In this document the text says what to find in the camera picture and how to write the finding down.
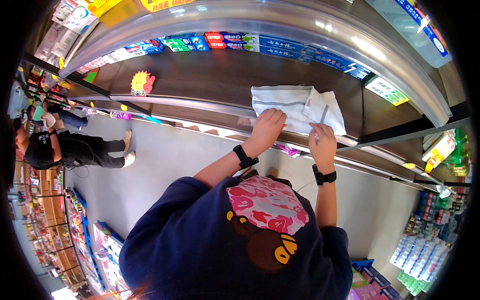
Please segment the white shoe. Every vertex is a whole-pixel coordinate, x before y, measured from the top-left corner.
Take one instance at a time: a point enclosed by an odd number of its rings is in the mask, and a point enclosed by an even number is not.
[[[123,167],[125,168],[133,164],[133,162],[135,161],[135,151],[128,153],[126,156],[124,156],[124,158],[125,158],[125,164],[123,165]]]
[[[128,151],[128,148],[130,148],[130,140],[132,139],[132,131],[130,129],[128,129],[126,132],[125,132],[125,135],[123,137],[123,141],[125,142],[125,152]]]

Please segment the grocery aisle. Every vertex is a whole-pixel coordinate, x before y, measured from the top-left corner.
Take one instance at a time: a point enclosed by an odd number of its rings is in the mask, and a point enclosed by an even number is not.
[[[101,115],[93,115],[82,132],[114,140],[121,139],[127,129],[132,129],[131,150],[136,151],[133,165],[122,169],[90,166],[88,170],[74,170],[81,177],[88,172],[86,178],[78,177],[74,171],[65,174],[66,185],[76,187],[88,203],[91,233],[92,223],[100,220],[125,238],[138,218],[175,179],[194,175],[237,145],[196,132]],[[300,194],[315,206],[317,189],[312,182],[312,160],[291,158],[277,150],[268,150],[259,159],[255,168],[260,174],[270,167],[278,168],[279,177],[290,180],[295,190],[303,187]],[[377,270],[394,288],[402,290],[403,286],[395,279],[400,269],[388,261],[416,204],[418,190],[346,168],[336,170],[338,226],[348,233],[350,256],[374,258]]]

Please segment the black wristband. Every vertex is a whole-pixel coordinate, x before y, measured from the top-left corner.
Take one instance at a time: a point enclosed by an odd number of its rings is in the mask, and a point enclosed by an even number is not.
[[[324,175],[318,172],[317,164],[314,164],[312,166],[312,169],[313,169],[313,174],[315,175],[315,180],[317,181],[317,185],[323,185],[324,182],[332,183],[336,180],[336,171],[334,171],[333,173]]]
[[[235,152],[240,160],[240,169],[243,170],[245,168],[248,168],[250,166],[253,166],[254,164],[258,163],[258,157],[252,159],[251,157],[247,156],[245,154],[245,151],[243,151],[243,148],[241,145],[236,145],[233,148],[233,152]]]

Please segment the white cloth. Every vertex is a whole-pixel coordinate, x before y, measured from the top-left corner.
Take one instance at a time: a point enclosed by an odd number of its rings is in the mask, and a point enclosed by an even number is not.
[[[313,86],[303,85],[252,86],[251,91],[257,116],[267,108],[280,109],[287,114],[287,131],[308,134],[309,123],[323,123],[335,135],[347,134],[333,91],[320,94]]]

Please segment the shopper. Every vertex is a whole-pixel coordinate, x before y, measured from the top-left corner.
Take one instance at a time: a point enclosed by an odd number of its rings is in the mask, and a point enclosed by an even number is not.
[[[57,113],[59,115],[59,119],[63,121],[63,124],[69,124],[78,130],[82,130],[83,127],[87,126],[88,119],[86,117],[79,117],[72,113],[71,111],[62,109],[59,105],[54,103],[48,103],[46,100],[42,103],[43,110],[45,112],[49,112],[51,114]],[[43,127],[43,121],[35,121],[33,120],[33,113],[35,112],[35,107],[30,105],[27,108],[27,115],[32,122],[37,125]]]
[[[285,120],[281,110],[262,112],[241,147],[174,181],[140,218],[120,253],[133,291],[147,287],[147,299],[347,297],[353,275],[347,234],[336,227],[332,128],[312,124],[309,137],[315,212],[288,180],[232,177],[275,143]]]
[[[71,134],[64,131],[57,134],[55,129],[36,132],[28,137],[28,132],[20,118],[13,120],[15,143],[24,154],[28,164],[37,170],[54,166],[65,167],[101,166],[104,168],[124,168],[135,161],[135,152],[125,157],[111,157],[110,152],[128,151],[132,131],[125,133],[123,140],[104,141],[101,137],[86,134]]]

